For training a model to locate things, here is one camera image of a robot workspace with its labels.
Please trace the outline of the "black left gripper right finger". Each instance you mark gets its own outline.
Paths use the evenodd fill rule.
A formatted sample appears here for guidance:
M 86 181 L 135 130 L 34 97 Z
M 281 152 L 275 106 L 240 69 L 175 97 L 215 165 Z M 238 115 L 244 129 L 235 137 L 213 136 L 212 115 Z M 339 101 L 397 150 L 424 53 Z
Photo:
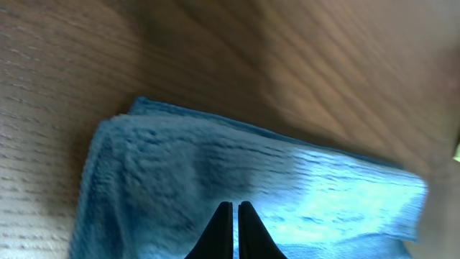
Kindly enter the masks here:
M 287 259 L 249 201 L 238 207 L 239 259 Z

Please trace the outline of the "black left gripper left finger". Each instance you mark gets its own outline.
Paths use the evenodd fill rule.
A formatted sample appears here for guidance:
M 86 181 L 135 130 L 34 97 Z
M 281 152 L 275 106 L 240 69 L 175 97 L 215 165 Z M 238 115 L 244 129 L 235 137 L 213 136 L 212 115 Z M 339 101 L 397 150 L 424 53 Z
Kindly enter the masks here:
M 185 259 L 232 259 L 233 255 L 233 206 L 224 201 Z

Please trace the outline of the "blue microfiber cloth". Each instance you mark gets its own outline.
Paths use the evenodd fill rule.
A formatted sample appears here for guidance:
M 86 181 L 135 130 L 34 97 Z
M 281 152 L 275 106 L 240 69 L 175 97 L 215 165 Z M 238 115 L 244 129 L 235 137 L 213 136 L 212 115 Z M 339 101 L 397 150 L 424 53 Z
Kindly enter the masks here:
M 408 258 L 427 194 L 395 165 L 139 98 L 96 130 L 69 256 L 184 258 L 227 205 L 235 258 L 251 204 L 272 237 L 258 258 Z

